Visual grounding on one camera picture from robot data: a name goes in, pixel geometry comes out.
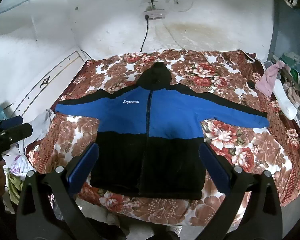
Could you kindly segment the person left hand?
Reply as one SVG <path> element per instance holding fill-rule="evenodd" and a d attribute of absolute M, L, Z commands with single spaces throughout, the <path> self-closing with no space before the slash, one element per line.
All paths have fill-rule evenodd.
<path fill-rule="evenodd" d="M 6 162 L 4 159 L 0 161 L 0 197 L 2 197 L 5 194 L 5 185 L 6 185 L 6 176 L 4 174 L 4 166 L 6 165 Z"/>

